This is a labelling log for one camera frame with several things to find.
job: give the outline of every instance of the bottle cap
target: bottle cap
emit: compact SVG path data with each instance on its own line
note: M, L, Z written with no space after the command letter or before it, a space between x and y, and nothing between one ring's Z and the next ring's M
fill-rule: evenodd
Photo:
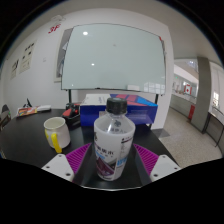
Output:
M115 115L124 114L127 112L127 100L122 98L108 98L106 110Z

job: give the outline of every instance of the ceiling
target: ceiling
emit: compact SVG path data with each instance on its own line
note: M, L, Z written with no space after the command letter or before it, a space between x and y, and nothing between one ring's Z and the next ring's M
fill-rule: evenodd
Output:
M6 58L10 57L24 38L49 22L52 17L93 8L117 8L154 18L169 28L173 43L174 59L196 59L198 56L207 57L211 62L222 66L208 39L189 19L175 9L155 0L69 0L63 2L43 13L27 26L9 49Z

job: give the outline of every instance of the blue box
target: blue box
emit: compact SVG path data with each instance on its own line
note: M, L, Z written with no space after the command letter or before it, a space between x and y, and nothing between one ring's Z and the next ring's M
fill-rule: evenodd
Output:
M137 124L152 124L155 121L158 105L137 95L126 94L87 94L80 105L80 121L82 126L93 126L94 121L105 114L108 98L127 100L127 114Z

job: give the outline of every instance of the table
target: table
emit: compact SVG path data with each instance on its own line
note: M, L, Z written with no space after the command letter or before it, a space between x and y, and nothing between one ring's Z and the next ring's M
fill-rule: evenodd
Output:
M57 153L49 146L46 140L43 124L51 117L60 117L63 112L63 109L52 109L51 111L13 118L0 133L0 148L6 159L39 168L46 165ZM62 153L65 155L87 143L94 143L93 127L82 127L80 124L74 124L69 126L69 131L71 142L62 150ZM176 162L165 146L146 125L136 125L133 143L141 145L157 155L165 154ZM142 187L143 183L136 166L135 154L135 148L132 146L122 176L115 181L108 182L102 180L97 175L95 152L93 147L91 147L80 168L80 175L77 174L73 182L83 187L98 189Z

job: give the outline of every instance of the mug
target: mug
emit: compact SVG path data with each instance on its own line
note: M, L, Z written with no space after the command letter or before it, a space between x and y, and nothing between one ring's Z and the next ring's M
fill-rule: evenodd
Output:
M62 148L70 143L70 134L65 119L62 117L53 117L44 122L45 135L49 145L57 153L62 152Z

